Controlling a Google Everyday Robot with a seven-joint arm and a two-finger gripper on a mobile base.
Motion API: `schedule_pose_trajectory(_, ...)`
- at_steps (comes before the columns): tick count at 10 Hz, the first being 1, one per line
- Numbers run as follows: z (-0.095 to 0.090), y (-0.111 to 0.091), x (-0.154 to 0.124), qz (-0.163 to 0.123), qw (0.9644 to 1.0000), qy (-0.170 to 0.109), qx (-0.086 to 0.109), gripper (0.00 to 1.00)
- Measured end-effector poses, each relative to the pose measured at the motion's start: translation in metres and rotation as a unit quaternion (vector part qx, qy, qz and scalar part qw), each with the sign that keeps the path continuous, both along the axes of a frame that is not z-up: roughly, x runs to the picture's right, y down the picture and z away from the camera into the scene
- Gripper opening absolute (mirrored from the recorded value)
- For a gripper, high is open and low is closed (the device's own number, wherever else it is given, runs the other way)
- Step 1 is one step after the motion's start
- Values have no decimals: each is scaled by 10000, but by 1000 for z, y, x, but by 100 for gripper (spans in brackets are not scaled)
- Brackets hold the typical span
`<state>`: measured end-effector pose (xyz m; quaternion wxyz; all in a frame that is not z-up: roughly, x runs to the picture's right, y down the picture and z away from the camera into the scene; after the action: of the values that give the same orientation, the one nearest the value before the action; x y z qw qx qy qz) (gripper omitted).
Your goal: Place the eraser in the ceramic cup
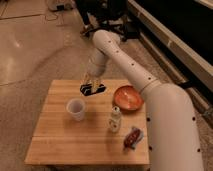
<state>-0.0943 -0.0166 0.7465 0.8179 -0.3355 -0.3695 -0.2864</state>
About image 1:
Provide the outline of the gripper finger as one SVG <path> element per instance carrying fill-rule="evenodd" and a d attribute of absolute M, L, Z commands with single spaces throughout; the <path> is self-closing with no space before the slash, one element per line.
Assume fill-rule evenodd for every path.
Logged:
<path fill-rule="evenodd" d="M 93 81 L 92 81 L 92 92 L 96 92 L 99 85 L 100 85 L 100 79 L 99 78 L 93 79 Z"/>
<path fill-rule="evenodd" d="M 86 73 L 84 75 L 83 85 L 89 84 L 89 82 L 90 82 L 90 75 L 88 73 Z"/>

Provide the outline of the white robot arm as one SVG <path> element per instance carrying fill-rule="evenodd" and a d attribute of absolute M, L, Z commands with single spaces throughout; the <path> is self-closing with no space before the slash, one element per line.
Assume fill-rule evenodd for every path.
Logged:
<path fill-rule="evenodd" d="M 117 34 L 98 30 L 85 83 L 97 90 L 107 62 L 114 64 L 145 101 L 150 171 L 204 171 L 195 110 L 188 93 L 163 83 L 120 47 Z"/>

